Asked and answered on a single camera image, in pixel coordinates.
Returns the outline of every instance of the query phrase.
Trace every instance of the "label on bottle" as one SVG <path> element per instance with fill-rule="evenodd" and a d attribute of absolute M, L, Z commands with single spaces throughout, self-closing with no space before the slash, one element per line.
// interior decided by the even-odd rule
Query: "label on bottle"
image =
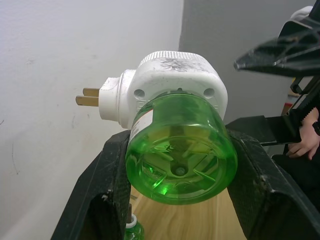
<path fill-rule="evenodd" d="M 133 125 L 132 129 L 131 129 L 131 134 L 130 134 L 130 138 L 129 138 L 129 143 L 131 142 L 131 140 L 138 134 L 140 133 L 143 129 L 145 129 L 146 127 L 150 126 L 150 124 L 152 123 L 153 120 L 153 116 L 154 116 L 154 110 L 150 110 L 147 113 L 145 113 L 144 115 L 142 115 Z"/>

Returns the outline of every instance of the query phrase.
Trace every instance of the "wooden surface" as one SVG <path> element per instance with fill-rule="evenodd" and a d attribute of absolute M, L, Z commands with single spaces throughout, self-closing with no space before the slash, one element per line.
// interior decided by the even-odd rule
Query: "wooden surface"
<path fill-rule="evenodd" d="M 228 191 L 192 205 L 155 202 L 132 188 L 132 212 L 145 240 L 245 240 Z"/>

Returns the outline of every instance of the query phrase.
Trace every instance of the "green liquid bottle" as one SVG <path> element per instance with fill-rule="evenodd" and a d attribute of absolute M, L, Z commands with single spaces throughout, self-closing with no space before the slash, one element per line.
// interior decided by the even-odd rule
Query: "green liquid bottle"
<path fill-rule="evenodd" d="M 233 180 L 238 160 L 219 114 L 206 100 L 170 93 L 136 115 L 125 156 L 143 195 L 172 205 L 205 201 Z"/>
<path fill-rule="evenodd" d="M 125 226 L 124 240 L 144 240 L 145 231 L 142 225 L 137 221 L 137 217 L 132 214 L 131 223 Z"/>

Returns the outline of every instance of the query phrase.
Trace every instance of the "white plug housing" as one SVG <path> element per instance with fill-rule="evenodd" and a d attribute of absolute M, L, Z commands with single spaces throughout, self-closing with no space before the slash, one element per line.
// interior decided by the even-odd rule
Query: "white plug housing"
<path fill-rule="evenodd" d="M 118 121 L 131 129 L 138 111 L 163 93 L 184 91 L 207 100 L 223 119 L 228 94 L 219 75 L 202 56 L 178 51 L 156 51 L 137 70 L 109 77 L 99 90 L 102 119 Z"/>

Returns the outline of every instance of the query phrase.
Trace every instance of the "human hand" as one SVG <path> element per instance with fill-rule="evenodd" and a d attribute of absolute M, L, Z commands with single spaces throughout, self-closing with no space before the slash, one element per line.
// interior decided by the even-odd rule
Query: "human hand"
<path fill-rule="evenodd" d="M 308 158 L 312 160 L 319 147 L 320 136 L 316 134 L 312 124 L 304 124 L 300 128 L 300 137 L 301 142 L 288 145 L 289 151 L 286 155 L 290 158 L 298 158 L 309 152 Z"/>

